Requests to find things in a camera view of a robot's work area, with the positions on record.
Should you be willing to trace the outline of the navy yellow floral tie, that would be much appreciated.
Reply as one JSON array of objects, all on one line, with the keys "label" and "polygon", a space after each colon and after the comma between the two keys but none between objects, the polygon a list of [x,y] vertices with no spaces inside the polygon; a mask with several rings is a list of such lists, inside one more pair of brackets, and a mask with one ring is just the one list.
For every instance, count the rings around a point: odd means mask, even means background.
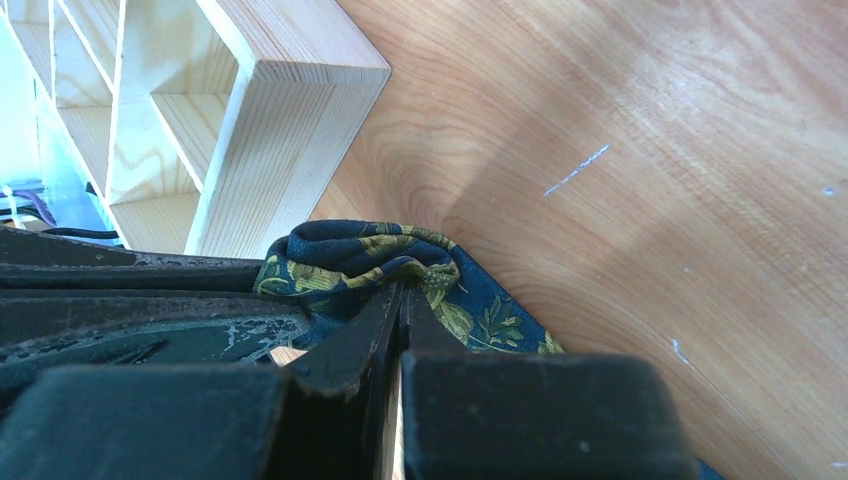
[{"label": "navy yellow floral tie", "polygon": [[[441,325],[473,352],[569,354],[467,252],[420,227],[304,223],[272,244],[254,289],[304,308],[311,325],[292,343],[301,356],[342,331],[381,288],[394,284],[403,292],[420,289]],[[403,433],[399,314],[396,337],[392,401],[402,414]],[[694,459],[692,479],[716,477],[713,468]]]}]

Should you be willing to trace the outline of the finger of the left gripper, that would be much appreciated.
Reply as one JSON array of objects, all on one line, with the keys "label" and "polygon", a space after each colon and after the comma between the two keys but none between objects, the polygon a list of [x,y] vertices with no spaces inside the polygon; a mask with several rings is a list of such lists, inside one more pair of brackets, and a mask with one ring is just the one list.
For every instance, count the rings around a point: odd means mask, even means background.
[{"label": "finger of the left gripper", "polygon": [[249,292],[263,262],[150,253],[1,228],[3,289]]},{"label": "finger of the left gripper", "polygon": [[307,329],[273,297],[189,291],[4,291],[1,402],[66,364],[252,364]]}]

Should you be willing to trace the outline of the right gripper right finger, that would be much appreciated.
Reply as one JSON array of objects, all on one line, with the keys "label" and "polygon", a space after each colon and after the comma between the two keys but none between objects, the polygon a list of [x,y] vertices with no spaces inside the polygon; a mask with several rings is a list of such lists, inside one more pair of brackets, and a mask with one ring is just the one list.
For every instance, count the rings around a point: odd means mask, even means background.
[{"label": "right gripper right finger", "polygon": [[416,287],[399,323],[410,479],[692,479],[671,393],[614,354],[473,352]]}]

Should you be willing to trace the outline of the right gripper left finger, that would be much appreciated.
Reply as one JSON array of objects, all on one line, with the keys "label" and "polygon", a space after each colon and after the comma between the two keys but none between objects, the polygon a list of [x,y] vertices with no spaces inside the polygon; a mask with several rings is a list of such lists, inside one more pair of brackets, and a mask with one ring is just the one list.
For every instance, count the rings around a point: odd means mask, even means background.
[{"label": "right gripper left finger", "polygon": [[5,479],[383,479],[397,320],[381,288],[286,366],[72,365],[41,373],[1,429]]}]

